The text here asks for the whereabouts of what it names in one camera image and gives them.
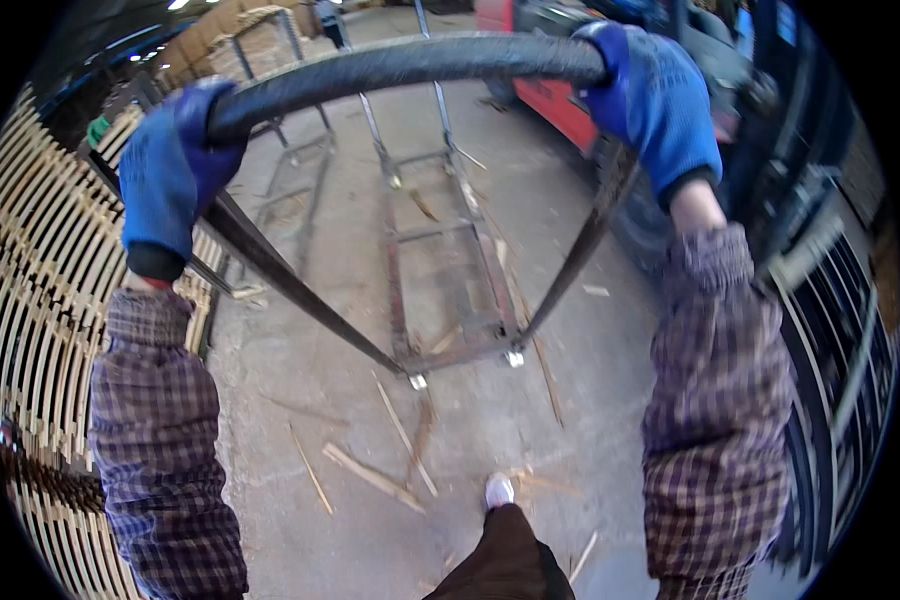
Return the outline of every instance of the blue glove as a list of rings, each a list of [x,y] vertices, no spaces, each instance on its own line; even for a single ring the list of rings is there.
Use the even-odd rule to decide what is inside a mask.
[[[206,122],[232,81],[204,79],[169,98],[133,131],[120,159],[122,242],[137,275],[180,276],[193,253],[194,223],[236,175],[247,140],[210,147]]]
[[[593,43],[612,83],[580,90],[590,118],[636,150],[663,210],[684,183],[716,187],[724,174],[704,76],[680,44],[615,21],[596,21],[574,38]]]

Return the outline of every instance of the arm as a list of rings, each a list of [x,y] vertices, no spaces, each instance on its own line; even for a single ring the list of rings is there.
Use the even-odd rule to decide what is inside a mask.
[[[184,347],[190,303],[170,290],[120,289],[112,340],[94,363],[90,445],[120,556],[154,598],[240,598],[240,527],[221,499],[213,377]]]
[[[130,274],[110,298],[111,344],[94,363],[89,441],[120,556],[153,598],[248,591],[237,517],[221,498],[217,388],[184,347],[193,307],[172,290],[192,256],[194,223],[246,148],[209,149],[204,139],[210,107],[230,88],[204,81],[164,102],[120,160]]]
[[[603,21],[577,35],[612,78],[581,97],[637,151],[676,232],[642,425],[649,574],[659,598],[743,597],[788,498],[783,427],[797,392],[780,307],[751,286],[743,227],[714,195],[723,163],[693,60],[636,27]]]

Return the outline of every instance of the white shoe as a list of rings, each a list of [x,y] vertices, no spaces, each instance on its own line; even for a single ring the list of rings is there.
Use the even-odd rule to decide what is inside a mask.
[[[504,504],[514,503],[514,485],[510,477],[501,472],[496,472],[486,479],[486,510],[500,508]]]

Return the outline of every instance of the cart handle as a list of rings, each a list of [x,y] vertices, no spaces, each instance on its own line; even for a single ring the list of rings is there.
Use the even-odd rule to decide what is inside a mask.
[[[360,92],[515,77],[585,87],[602,83],[607,67],[600,51],[582,39],[478,31],[407,35],[301,60],[220,97],[207,119],[207,138],[217,144],[245,138],[258,123]]]

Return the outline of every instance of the plaid sleeve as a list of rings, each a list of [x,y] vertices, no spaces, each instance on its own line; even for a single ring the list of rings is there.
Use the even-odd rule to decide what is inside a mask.
[[[797,395],[780,306],[751,285],[744,229],[676,240],[643,419],[648,568],[660,598],[743,597],[780,533]]]
[[[220,406],[201,359],[183,348],[190,303],[118,290],[112,340],[91,379],[90,445],[120,556],[153,598],[240,598],[240,527],[221,499]]]

